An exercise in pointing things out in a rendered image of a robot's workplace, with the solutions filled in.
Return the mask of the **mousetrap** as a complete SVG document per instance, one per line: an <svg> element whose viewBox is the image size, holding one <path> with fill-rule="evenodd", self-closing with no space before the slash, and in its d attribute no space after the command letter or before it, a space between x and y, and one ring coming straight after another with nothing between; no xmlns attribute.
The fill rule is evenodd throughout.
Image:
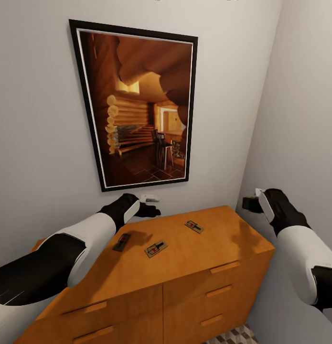
<svg viewBox="0 0 332 344"><path fill-rule="evenodd" d="M130 238L131 234L123 233L119 241L115 244L113 250L122 252Z"/></svg>
<svg viewBox="0 0 332 344"><path fill-rule="evenodd" d="M151 258L157 253L163 251L163 249L165 249L167 246L168 245L163 240L160 240L157 243L150 246L149 248L145 249L144 251L149 256L149 258Z"/></svg>
<svg viewBox="0 0 332 344"><path fill-rule="evenodd" d="M194 230L195 232L197 232L198 234L200 234L204 228L197 225L196 223L194 223L193 221L191 220L188 220L185 224L185 226L189 227L190 229Z"/></svg>

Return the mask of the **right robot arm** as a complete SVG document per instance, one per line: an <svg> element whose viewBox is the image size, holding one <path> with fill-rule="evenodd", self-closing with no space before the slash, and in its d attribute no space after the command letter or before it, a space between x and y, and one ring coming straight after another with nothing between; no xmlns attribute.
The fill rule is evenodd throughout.
<svg viewBox="0 0 332 344"><path fill-rule="evenodd" d="M332 323L332 251L307 224L306 216L279 189L255 189L242 208L265 213L274 227L292 286L299 299Z"/></svg>

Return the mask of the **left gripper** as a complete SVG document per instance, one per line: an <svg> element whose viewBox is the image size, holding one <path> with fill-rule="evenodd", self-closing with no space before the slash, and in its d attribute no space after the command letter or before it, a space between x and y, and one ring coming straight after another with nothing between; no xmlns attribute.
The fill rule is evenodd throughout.
<svg viewBox="0 0 332 344"><path fill-rule="evenodd" d="M161 215L161 212L159 209L156 209L156 206L154 205L146 205L143 203L144 210L143 212L138 215L138 217L155 217Z"/></svg>

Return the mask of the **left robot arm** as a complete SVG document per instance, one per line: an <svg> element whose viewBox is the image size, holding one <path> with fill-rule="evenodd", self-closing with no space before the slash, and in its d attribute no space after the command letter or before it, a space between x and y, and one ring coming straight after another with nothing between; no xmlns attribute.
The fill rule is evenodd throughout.
<svg viewBox="0 0 332 344"><path fill-rule="evenodd" d="M79 284L133 216L155 217L156 194L124 193L95 215L45 239L36 251L0 267L0 344L13 344L65 289Z"/></svg>

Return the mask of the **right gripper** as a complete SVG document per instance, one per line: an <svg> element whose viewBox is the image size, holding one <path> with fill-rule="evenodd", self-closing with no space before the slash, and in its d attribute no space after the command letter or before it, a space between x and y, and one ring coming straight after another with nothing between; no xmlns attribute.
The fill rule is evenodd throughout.
<svg viewBox="0 0 332 344"><path fill-rule="evenodd" d="M256 206L256 198L252 199L249 197L244 197L242 201L242 208L250 210L255 213L264 213L261 209L258 209Z"/></svg>

